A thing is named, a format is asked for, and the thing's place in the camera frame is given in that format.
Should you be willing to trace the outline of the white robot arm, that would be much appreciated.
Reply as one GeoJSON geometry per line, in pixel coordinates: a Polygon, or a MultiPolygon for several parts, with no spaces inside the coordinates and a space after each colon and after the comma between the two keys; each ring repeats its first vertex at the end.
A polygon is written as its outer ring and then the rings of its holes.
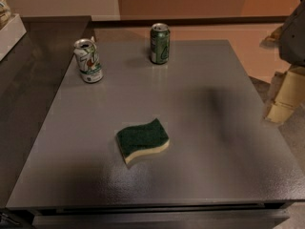
{"type": "Polygon", "coordinates": [[[284,22],[278,49],[280,58],[291,68],[274,74],[263,118],[282,124],[305,100],[305,1],[284,22]]]}

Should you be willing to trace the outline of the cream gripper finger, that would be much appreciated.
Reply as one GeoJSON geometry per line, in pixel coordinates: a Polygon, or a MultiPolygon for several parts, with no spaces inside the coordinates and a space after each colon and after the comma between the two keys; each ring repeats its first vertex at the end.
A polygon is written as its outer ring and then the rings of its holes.
{"type": "Polygon", "coordinates": [[[265,102],[264,119],[282,124],[305,101],[305,68],[292,66],[285,73],[276,72],[265,102]]]}

